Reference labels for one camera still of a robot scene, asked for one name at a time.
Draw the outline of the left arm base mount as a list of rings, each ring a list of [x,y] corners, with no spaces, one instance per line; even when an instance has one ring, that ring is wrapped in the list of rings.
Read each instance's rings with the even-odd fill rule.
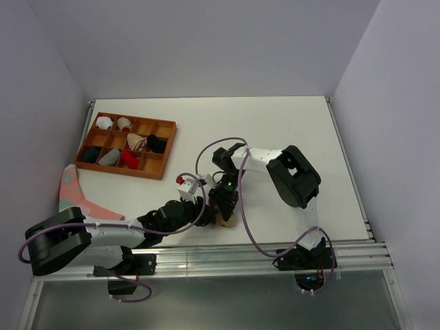
[[[156,255],[134,254],[125,258],[121,263],[107,269],[103,266],[93,268],[94,277],[107,277],[107,291],[110,299],[121,303],[140,303],[148,300],[153,293],[152,288],[141,281],[142,276],[151,276],[155,273]],[[146,290],[146,295],[133,298],[137,288]]]

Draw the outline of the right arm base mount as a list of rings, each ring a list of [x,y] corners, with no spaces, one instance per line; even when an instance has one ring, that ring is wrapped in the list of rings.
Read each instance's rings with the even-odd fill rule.
[[[338,266],[330,247],[321,252],[312,252],[302,247],[291,250],[288,254],[275,258],[272,265],[281,272],[292,271],[297,286],[307,292],[316,292],[326,283],[325,271],[334,272]]]

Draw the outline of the brown argyle sock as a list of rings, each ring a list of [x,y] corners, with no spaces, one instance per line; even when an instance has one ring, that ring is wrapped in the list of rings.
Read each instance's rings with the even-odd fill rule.
[[[223,215],[220,212],[220,209],[217,205],[214,206],[214,209],[217,211],[217,214],[214,218],[213,223],[216,226],[222,228],[235,228],[237,226],[237,218],[234,212],[232,212],[227,220],[223,218]]]

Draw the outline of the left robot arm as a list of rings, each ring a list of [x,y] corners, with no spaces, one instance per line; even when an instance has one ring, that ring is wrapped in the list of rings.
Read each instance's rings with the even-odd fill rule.
[[[127,274],[134,266],[134,249],[150,248],[191,226],[204,227],[218,213],[202,197],[171,200],[132,220],[96,219],[71,207],[25,232],[28,263],[34,276],[53,274],[68,265],[92,265]]]

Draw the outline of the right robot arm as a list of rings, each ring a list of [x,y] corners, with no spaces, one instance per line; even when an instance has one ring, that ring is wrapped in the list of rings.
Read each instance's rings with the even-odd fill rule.
[[[219,183],[209,192],[209,203],[218,208],[224,221],[232,216],[239,200],[239,169],[268,174],[279,197],[299,217],[297,228],[318,226],[317,199],[321,178],[296,146],[283,150],[247,148],[236,143],[229,149],[218,148],[212,162],[223,171]]]

